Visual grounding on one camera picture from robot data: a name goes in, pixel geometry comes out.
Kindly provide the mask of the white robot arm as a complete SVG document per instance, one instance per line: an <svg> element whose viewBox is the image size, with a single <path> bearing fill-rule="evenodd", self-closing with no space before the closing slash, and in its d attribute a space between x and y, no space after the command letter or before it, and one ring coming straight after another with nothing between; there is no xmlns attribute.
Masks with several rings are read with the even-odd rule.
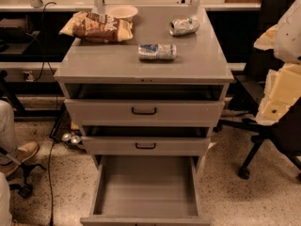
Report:
<svg viewBox="0 0 301 226"><path fill-rule="evenodd" d="M263 51L272 49L274 57L283 62L280 69L268 71L256 115L258 124L272 125L301 97L301 0L295 0L254 46Z"/></svg>

